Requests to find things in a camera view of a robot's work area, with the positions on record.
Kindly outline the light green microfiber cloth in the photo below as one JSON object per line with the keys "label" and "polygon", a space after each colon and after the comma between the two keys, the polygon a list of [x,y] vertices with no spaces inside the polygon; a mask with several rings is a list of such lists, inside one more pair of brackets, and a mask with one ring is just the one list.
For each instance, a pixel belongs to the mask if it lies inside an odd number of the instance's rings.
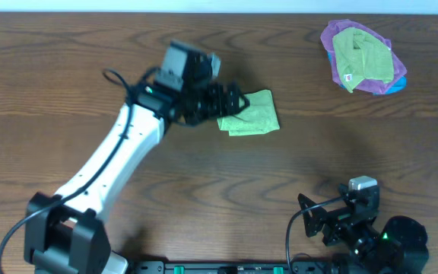
{"label": "light green microfiber cloth", "polygon": [[261,90],[246,94],[250,105],[234,116],[218,118],[220,131],[226,131],[229,136],[263,135],[279,130],[273,96],[270,90]]}

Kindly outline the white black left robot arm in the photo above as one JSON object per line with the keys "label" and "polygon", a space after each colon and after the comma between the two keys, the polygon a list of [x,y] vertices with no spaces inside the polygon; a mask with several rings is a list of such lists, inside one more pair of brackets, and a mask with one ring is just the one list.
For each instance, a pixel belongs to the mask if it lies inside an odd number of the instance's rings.
{"label": "white black left robot arm", "polygon": [[37,273],[129,272],[129,259],[113,251],[105,223],[137,166],[170,123],[197,126],[249,106],[236,84],[177,91],[141,80],[125,89],[115,124],[85,165],[53,195],[36,193],[27,205],[24,260]]}

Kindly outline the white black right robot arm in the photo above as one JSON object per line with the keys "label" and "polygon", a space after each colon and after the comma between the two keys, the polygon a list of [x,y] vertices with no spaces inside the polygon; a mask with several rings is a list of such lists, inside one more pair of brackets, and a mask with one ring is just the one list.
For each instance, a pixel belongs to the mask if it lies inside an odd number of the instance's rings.
{"label": "white black right robot arm", "polygon": [[303,194],[297,199],[307,237],[323,234],[327,247],[345,244],[323,266],[324,273],[420,273],[429,259],[426,228],[403,215],[390,218],[381,231],[373,227],[379,214],[379,187],[339,188],[340,196],[316,203]]}

